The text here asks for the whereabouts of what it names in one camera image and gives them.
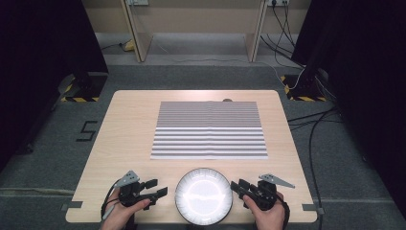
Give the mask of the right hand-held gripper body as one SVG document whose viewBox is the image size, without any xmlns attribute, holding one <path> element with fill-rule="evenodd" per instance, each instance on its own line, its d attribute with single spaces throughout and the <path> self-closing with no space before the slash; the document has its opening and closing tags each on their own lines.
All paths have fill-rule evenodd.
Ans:
<svg viewBox="0 0 406 230">
<path fill-rule="evenodd" d="M 295 186 L 271 173 L 262 174 L 259 176 L 257 185 L 251 185 L 250 191 L 254 195 L 254 200 L 257 206 L 262 211 L 270 210 L 279 200 L 285 211 L 289 210 L 286 202 L 277 194 L 277 185 L 294 189 Z"/>
</svg>

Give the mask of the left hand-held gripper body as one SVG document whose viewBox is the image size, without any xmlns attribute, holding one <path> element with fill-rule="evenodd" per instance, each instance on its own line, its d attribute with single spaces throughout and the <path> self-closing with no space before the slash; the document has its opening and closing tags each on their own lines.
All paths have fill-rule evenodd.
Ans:
<svg viewBox="0 0 406 230">
<path fill-rule="evenodd" d="M 134 171 L 128 171 L 115 184 L 114 188 L 119 190 L 119 201 L 125 207 L 144 200 L 141 191 L 146 187 L 145 182 L 139 182 L 140 177 Z"/>
</svg>

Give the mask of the person's right hand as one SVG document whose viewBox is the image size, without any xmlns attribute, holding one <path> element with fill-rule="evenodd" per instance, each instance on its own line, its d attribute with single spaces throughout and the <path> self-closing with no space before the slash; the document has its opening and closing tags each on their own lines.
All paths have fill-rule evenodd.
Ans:
<svg viewBox="0 0 406 230">
<path fill-rule="evenodd" d="M 278 200 L 274 206 L 267 211 L 262 211 L 255 201 L 245 195 L 243 197 L 244 203 L 251 210 L 258 230 L 282 230 L 283 222 L 285 219 L 285 211 L 282 203 Z"/>
</svg>

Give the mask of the person's left hand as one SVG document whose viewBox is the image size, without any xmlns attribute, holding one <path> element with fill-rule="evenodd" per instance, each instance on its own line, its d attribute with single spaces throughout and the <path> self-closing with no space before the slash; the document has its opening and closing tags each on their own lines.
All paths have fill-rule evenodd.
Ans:
<svg viewBox="0 0 406 230">
<path fill-rule="evenodd" d="M 113 209 L 108 217 L 101 222 L 101 230 L 122 230 L 127 221 L 133 217 L 136 212 L 143 210 L 149 204 L 149 200 L 144 199 L 130 207 L 125 207 L 120 201 L 116 201 L 118 197 L 119 190 L 115 189 L 107 199 L 108 204 L 106 205 L 106 210 L 109 210 L 111 207 L 113 207 Z"/>
</svg>

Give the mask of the grey tape piece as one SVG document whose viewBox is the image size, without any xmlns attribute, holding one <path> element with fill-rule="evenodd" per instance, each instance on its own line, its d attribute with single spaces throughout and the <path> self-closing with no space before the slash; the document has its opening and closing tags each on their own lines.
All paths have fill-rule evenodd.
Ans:
<svg viewBox="0 0 406 230">
<path fill-rule="evenodd" d="M 315 204 L 302 204 L 303 210 L 304 211 L 312 211 L 315 212 L 317 215 L 324 215 L 325 209 L 323 207 L 318 207 Z"/>
<path fill-rule="evenodd" d="M 70 208 L 81 208 L 83 201 L 70 201 L 69 203 L 62 204 L 60 210 L 68 211 Z"/>
</svg>

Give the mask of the grey white striped placemat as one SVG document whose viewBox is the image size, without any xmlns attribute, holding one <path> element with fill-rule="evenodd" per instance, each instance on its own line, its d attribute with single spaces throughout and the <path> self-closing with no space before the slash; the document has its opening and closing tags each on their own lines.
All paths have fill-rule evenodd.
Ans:
<svg viewBox="0 0 406 230">
<path fill-rule="evenodd" d="M 268 151 L 255 102 L 162 102 L 152 159 L 257 160 Z"/>
</svg>

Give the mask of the black stand with striped base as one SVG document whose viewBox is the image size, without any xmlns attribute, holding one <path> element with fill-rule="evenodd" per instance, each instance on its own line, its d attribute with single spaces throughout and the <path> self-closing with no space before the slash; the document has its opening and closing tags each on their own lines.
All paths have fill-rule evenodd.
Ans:
<svg viewBox="0 0 406 230">
<path fill-rule="evenodd" d="M 317 82 L 317 75 L 303 69 L 299 74 L 281 76 L 286 97 L 290 101 L 325 102 L 326 96 Z"/>
<path fill-rule="evenodd" d="M 84 79 L 73 77 L 60 100 L 73 103 L 97 102 L 107 77 L 108 75 L 105 73 L 87 73 Z"/>
</svg>

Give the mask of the light wooden desk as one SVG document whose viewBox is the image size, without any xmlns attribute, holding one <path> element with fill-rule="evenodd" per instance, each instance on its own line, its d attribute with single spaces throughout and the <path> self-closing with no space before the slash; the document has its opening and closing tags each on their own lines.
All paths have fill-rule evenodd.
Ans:
<svg viewBox="0 0 406 230">
<path fill-rule="evenodd" d="M 267 0 L 148 0 L 128 6 L 125 0 L 81 0 L 97 33 L 128 33 L 135 57 L 146 60 L 156 34 L 242 34 L 247 58 L 254 61 L 259 36 L 275 34 L 280 20 L 297 33 L 312 0 L 290 0 L 287 7 L 268 7 Z"/>
</svg>

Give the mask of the black curtain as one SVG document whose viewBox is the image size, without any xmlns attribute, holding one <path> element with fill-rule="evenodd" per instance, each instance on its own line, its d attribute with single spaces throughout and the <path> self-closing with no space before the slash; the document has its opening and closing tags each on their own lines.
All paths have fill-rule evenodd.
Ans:
<svg viewBox="0 0 406 230">
<path fill-rule="evenodd" d="M 406 0 L 310 0 L 293 58 L 328 85 L 406 219 Z"/>
<path fill-rule="evenodd" d="M 0 0 L 0 172 L 65 77 L 106 71 L 82 0 Z"/>
</svg>

